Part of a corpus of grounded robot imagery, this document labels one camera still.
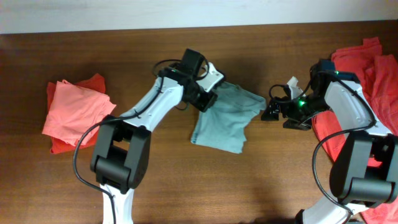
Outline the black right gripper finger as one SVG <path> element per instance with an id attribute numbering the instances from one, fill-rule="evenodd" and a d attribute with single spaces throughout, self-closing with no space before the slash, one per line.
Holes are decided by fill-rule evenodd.
<path id="1" fill-rule="evenodd" d="M 288 119 L 283 123 L 283 128 L 308 131 L 312 128 L 312 122 L 310 120 L 300 122 L 293 119 Z"/>
<path id="2" fill-rule="evenodd" d="M 279 106 L 277 104 L 269 104 L 266 110 L 261 115 L 262 121 L 278 121 L 279 120 Z"/>

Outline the light blue t-shirt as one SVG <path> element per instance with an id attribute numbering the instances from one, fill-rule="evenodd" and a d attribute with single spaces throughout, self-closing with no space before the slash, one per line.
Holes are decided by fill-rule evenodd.
<path id="1" fill-rule="evenodd" d="M 245 127 L 266 108 L 265 98 L 239 85 L 224 82 L 216 90 L 214 105 L 200 113 L 191 143 L 240 154 L 246 142 Z"/>

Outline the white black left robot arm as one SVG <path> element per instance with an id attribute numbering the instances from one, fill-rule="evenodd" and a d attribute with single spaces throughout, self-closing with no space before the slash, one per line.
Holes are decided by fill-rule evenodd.
<path id="1" fill-rule="evenodd" d="M 98 138 L 91 158 L 103 194 L 103 223 L 132 223 L 134 190 L 144 178 L 154 129 L 164 116 L 184 101 L 201 112 L 215 102 L 215 88 L 224 74 L 213 64 L 202 75 L 177 67 L 162 69 L 149 92 L 119 117 L 107 116 L 97 125 Z"/>

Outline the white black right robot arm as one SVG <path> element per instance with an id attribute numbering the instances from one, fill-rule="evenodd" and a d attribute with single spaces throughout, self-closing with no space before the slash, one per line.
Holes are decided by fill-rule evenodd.
<path id="1" fill-rule="evenodd" d="M 376 117 L 353 73 L 321 70 L 312 72 L 306 95 L 294 84 L 283 85 L 286 96 L 273 97 L 261 116 L 263 121 L 286 120 L 288 129 L 309 130 L 314 116 L 332 111 L 341 131 L 322 138 L 312 156 L 313 178 L 318 180 L 316 159 L 327 141 L 346 138 L 330 171 L 330 191 L 316 182 L 323 197 L 296 214 L 295 223 L 348 223 L 369 208 L 397 198 L 397 136 Z"/>

